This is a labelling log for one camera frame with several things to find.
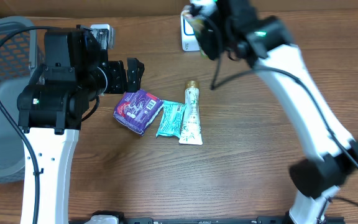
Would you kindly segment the purple pad package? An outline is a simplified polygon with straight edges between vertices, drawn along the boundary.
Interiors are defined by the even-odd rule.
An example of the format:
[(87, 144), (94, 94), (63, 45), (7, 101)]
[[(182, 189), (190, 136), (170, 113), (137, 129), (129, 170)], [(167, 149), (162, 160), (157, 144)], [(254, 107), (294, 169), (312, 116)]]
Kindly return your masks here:
[(140, 89), (135, 93), (125, 93), (113, 116), (119, 123), (143, 136), (162, 108), (163, 100)]

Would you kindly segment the teal wipes packet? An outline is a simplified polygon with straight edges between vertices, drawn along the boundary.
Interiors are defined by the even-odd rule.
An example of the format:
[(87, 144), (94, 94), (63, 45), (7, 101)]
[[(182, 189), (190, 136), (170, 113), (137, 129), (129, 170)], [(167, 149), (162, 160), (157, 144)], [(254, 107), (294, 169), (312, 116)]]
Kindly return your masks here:
[(180, 138), (181, 124), (186, 105), (174, 101), (163, 101), (163, 115), (156, 136)]

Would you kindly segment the white tube gold cap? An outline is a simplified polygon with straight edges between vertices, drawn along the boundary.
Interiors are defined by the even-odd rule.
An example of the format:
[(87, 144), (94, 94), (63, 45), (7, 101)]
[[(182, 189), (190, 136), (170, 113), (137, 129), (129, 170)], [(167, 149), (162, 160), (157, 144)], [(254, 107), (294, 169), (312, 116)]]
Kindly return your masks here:
[(180, 144), (202, 145), (201, 122), (199, 110), (199, 83), (195, 80), (185, 85), (185, 112), (181, 127)]

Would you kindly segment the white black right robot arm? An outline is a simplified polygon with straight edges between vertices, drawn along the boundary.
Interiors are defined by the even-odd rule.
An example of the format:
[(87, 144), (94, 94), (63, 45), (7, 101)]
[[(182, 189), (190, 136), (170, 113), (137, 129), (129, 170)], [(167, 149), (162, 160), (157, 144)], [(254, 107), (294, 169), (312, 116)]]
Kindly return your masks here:
[(270, 88), (297, 132), (305, 158), (292, 165), (297, 189), (284, 223), (326, 223), (326, 210), (358, 170), (358, 140), (314, 83), (299, 46), (276, 16), (261, 19), (249, 1), (192, 1), (182, 12), (209, 59), (245, 60)]

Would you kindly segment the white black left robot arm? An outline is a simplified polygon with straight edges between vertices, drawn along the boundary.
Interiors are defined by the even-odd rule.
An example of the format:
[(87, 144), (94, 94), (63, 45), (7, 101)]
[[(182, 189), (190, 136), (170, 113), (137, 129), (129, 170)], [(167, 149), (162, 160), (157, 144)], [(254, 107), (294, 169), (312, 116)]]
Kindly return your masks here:
[(107, 24), (45, 33), (42, 83), (18, 96), (26, 152), (22, 223), (67, 223), (70, 173), (81, 124), (102, 94), (140, 89), (144, 65), (136, 58), (110, 61), (114, 29)]

